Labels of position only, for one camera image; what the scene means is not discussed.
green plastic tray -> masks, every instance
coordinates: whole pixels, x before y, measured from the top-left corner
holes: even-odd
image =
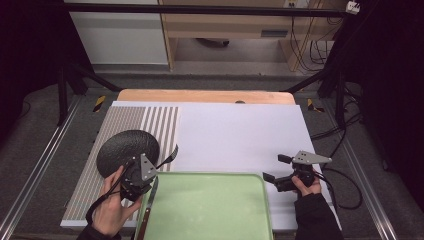
[[[158,177],[145,240],[272,239],[259,176],[163,172]],[[143,198],[137,234],[149,194]]]

black floor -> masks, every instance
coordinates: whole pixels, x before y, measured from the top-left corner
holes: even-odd
[[[267,90],[278,91],[291,86],[292,82],[284,82],[275,77],[213,77],[199,78],[195,76],[107,76],[113,82],[126,88],[166,88],[166,89],[228,89],[228,90]],[[99,95],[106,94],[106,102],[100,112],[93,113]],[[42,239],[59,239],[59,236],[76,235],[77,233],[59,226],[65,212],[67,200],[71,197],[79,175],[100,129],[107,107],[116,99],[117,94],[105,89],[92,88],[82,97],[76,116],[58,147],[37,190],[23,213],[15,229],[15,238],[32,239],[29,234],[37,234]],[[308,110],[307,98],[320,107],[321,100],[313,97],[313,93],[296,95],[296,103],[301,106],[308,130],[311,135],[326,131],[333,127],[327,112]],[[14,126],[8,141],[0,150],[0,220],[4,220],[9,209],[26,179],[31,174],[44,147],[55,131],[58,120],[58,104],[56,86],[34,92],[27,96],[31,109]],[[347,106],[346,118],[358,112],[355,104]],[[339,135],[313,141],[317,154],[328,156],[340,140]],[[423,239],[424,215],[414,203],[403,186],[400,178],[382,169],[381,159],[374,143],[361,121],[351,125],[346,134],[346,142],[350,143],[357,158],[364,167],[384,210],[393,225],[398,239]],[[352,176],[346,161],[347,155],[341,147],[333,157],[329,167]],[[352,206],[358,201],[354,186],[345,178],[325,172],[335,188],[338,203]],[[357,210],[339,209],[338,216],[343,234],[349,239],[380,239],[376,225],[362,204]],[[291,239],[282,235],[278,239]]]

metal bar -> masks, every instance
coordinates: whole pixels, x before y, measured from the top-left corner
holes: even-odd
[[[57,123],[57,126],[61,126],[68,116],[68,96],[63,67],[58,70],[57,78],[57,86],[59,90],[59,122]]]
[[[22,217],[26,207],[28,206],[29,201],[34,195],[35,190],[37,189],[38,184],[41,181],[44,173],[46,172],[47,167],[53,155],[55,154],[60,142],[62,141],[63,136],[72,119],[75,116],[79,103],[81,102],[82,96],[75,96],[71,106],[69,107],[69,115],[64,121],[62,126],[58,126],[54,132],[52,138],[44,149],[43,154],[39,158],[34,170],[31,175],[28,177],[24,187],[7,213],[6,217],[3,220],[3,223],[0,226],[0,238],[1,240],[7,240],[12,236],[13,231],[15,230],[19,219]]]
[[[78,71],[80,74],[96,81],[97,83],[101,84],[102,86],[106,87],[107,89],[111,90],[112,92],[120,92],[120,91],[124,90],[123,88],[115,86],[114,84],[108,82],[107,80],[97,76],[95,73],[92,73],[92,72],[84,69],[83,67],[81,67],[78,64],[73,64],[72,67],[73,67],[73,69]]]
[[[312,75],[309,78],[303,80],[302,82],[300,82],[300,83],[298,83],[298,84],[296,84],[296,85],[294,85],[294,86],[292,86],[290,88],[287,88],[287,89],[284,89],[284,90],[280,90],[279,92],[288,92],[288,93],[294,94],[294,93],[300,91],[301,89],[309,86],[310,84],[312,84],[312,83],[314,83],[316,81],[322,80],[325,76],[327,76],[327,74],[329,72],[330,72],[330,68],[329,67],[324,67],[323,70],[315,73],[314,75]]]
[[[210,15],[254,15],[290,17],[332,17],[342,18],[345,12],[337,9],[305,8],[264,8],[241,6],[192,6],[152,4],[94,4],[94,3],[48,3],[43,8],[63,9],[69,12],[109,13],[168,13],[168,14],[210,14]]]
[[[332,114],[334,114],[333,106],[327,100],[323,100],[322,103],[328,110],[327,113],[330,116],[331,122],[334,126],[337,126],[336,120],[332,117]],[[358,181],[358,185],[361,188],[364,196],[364,201],[367,204],[375,226],[380,233],[381,239],[396,240],[397,236],[393,226],[390,223],[390,220],[387,217],[386,212],[384,211],[384,208],[377,197],[377,194],[374,192],[374,188],[371,186],[370,181],[368,180],[368,177],[366,176],[365,171],[359,163],[352,145],[347,138],[344,140],[342,146],[346,152],[349,167],[352,170],[355,179]]]
[[[340,70],[339,71],[339,76],[338,76],[338,85],[337,85],[337,89],[336,89],[336,113],[334,115],[336,122],[338,124],[338,126],[343,129],[346,130],[346,122],[344,119],[344,91],[345,91],[345,80],[344,80],[344,75],[343,72]]]

gray striped pad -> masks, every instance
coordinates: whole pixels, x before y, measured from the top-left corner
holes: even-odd
[[[175,148],[179,116],[178,107],[110,107],[67,206],[61,226],[79,230],[87,224],[85,214],[91,204],[99,197],[100,188],[103,184],[103,178],[96,168],[97,154],[103,143],[122,131],[131,129],[147,131],[155,136],[159,142],[161,148],[159,165]],[[160,170],[170,171],[171,169],[172,164],[167,164]],[[122,204],[129,206],[131,202],[125,199]],[[124,227],[135,227],[137,216],[138,212],[135,212]]]

black pole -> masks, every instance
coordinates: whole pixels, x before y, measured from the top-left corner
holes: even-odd
[[[241,6],[192,6],[192,5],[151,5],[151,4],[95,4],[95,3],[48,3],[43,8],[60,8],[69,12],[109,13],[168,13],[208,15],[253,15],[290,17],[331,17],[343,18],[346,13],[337,9],[265,8]]]
[[[112,92],[120,92],[120,91],[123,90],[123,88],[120,88],[120,87],[118,87],[118,86],[116,86],[116,85],[108,82],[104,78],[97,76],[95,73],[92,73],[92,72],[84,69],[83,67],[81,67],[78,64],[73,64],[71,66],[73,67],[73,69],[75,69],[77,72],[79,72],[83,76],[86,76],[88,78],[91,78],[92,80],[94,80],[97,83],[105,86],[107,89],[111,90]]]
[[[344,88],[345,88],[345,77],[343,72],[339,72],[339,78],[337,83],[337,92],[336,92],[336,113],[335,119],[339,127],[343,130],[346,130],[346,122],[344,119]]]
[[[331,70],[330,67],[325,67],[321,71],[319,71],[316,74],[310,76],[309,78],[303,80],[302,82],[300,82],[300,83],[298,83],[298,84],[296,84],[296,85],[294,85],[294,86],[292,86],[288,89],[280,90],[280,92],[288,92],[288,93],[294,94],[297,91],[300,91],[301,89],[309,86],[310,84],[323,79],[324,77],[326,77],[328,75],[328,73],[330,73],[330,70]]]
[[[59,68],[57,72],[57,85],[59,88],[59,122],[57,123],[57,126],[62,126],[66,116],[68,116],[68,96],[64,75],[64,68]]]

